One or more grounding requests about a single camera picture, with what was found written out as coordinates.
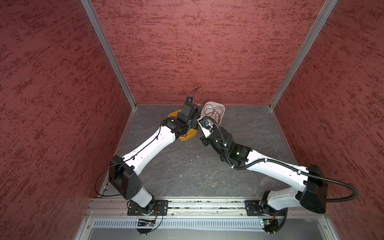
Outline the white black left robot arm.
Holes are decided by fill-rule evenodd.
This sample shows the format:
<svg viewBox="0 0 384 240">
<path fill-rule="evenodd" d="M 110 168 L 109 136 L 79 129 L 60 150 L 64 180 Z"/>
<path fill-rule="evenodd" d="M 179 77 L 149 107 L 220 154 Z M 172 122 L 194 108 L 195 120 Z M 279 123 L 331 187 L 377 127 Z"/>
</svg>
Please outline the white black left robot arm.
<svg viewBox="0 0 384 240">
<path fill-rule="evenodd" d="M 165 147 L 191 129 L 198 128 L 200 114 L 187 118 L 182 114 L 161 121 L 156 132 L 130 153 L 110 160 L 109 183 L 126 200 L 130 200 L 147 212 L 154 209 L 155 197 L 143 186 L 139 175 L 146 165 Z"/>
</svg>

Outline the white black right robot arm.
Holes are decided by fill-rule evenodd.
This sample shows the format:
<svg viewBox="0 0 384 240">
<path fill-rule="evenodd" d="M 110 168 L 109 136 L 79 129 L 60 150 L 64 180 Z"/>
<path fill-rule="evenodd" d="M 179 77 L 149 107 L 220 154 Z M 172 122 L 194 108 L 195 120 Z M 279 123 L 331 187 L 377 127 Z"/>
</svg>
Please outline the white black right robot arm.
<svg viewBox="0 0 384 240">
<path fill-rule="evenodd" d="M 224 128 L 202 128 L 202 132 L 204 145 L 211 145 L 232 169 L 262 173 L 289 185 L 283 190 L 264 192 L 257 207 L 263 215 L 272 216 L 282 209 L 295 207 L 317 214 L 326 212 L 328 187 L 320 180 L 323 174 L 318 167 L 306 168 L 269 158 L 235 143 Z"/>
</svg>

